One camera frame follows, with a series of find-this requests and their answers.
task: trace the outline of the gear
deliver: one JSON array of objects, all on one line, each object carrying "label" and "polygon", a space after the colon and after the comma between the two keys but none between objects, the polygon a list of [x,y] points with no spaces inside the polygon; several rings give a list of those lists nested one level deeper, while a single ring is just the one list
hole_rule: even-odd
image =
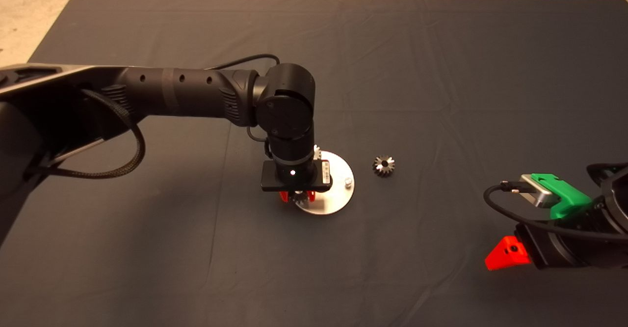
[{"label": "gear", "polygon": [[320,146],[314,144],[314,160],[315,161],[319,161],[320,160]]},{"label": "gear", "polygon": [[373,170],[375,175],[379,177],[388,177],[394,172],[393,157],[377,157],[373,162]]},{"label": "gear", "polygon": [[292,201],[297,205],[303,205],[308,202],[308,194],[306,191],[296,191],[292,196]]}]

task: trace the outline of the cable connector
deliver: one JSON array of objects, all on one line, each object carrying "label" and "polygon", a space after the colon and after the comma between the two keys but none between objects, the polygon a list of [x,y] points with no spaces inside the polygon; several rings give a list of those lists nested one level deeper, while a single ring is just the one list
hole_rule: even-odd
[{"label": "cable connector", "polygon": [[511,192],[511,193],[535,193],[536,188],[534,188],[531,184],[523,181],[502,181],[499,184],[499,189],[503,192]]}]

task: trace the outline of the metal gear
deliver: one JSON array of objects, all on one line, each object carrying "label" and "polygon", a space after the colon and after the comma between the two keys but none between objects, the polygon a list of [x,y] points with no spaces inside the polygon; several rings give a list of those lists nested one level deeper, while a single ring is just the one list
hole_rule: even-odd
[{"label": "metal gear", "polygon": [[383,156],[375,158],[373,171],[379,177],[388,177],[394,172],[393,157]]},{"label": "metal gear", "polygon": [[320,146],[314,144],[314,160],[315,161],[319,161],[320,160]]},{"label": "metal gear", "polygon": [[298,206],[302,206],[303,204],[308,202],[308,193],[307,191],[296,191],[294,195],[292,195],[292,201],[296,203]]}]

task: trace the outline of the green 3d-printed bracket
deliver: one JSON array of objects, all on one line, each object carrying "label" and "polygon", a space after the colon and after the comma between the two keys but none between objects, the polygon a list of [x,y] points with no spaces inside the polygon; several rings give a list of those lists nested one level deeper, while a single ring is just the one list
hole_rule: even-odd
[{"label": "green 3d-printed bracket", "polygon": [[552,173],[532,173],[531,177],[532,180],[560,197],[560,201],[549,210],[549,216],[552,219],[563,218],[581,210],[592,202],[587,195],[567,182],[558,179]]}]

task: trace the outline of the label sticker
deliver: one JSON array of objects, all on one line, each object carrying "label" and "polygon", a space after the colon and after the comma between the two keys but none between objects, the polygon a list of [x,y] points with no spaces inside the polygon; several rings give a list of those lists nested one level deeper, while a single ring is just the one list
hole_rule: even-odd
[{"label": "label sticker", "polygon": [[329,173],[329,162],[322,161],[321,162],[321,170],[323,170],[323,183],[328,185],[332,181],[332,177]]}]

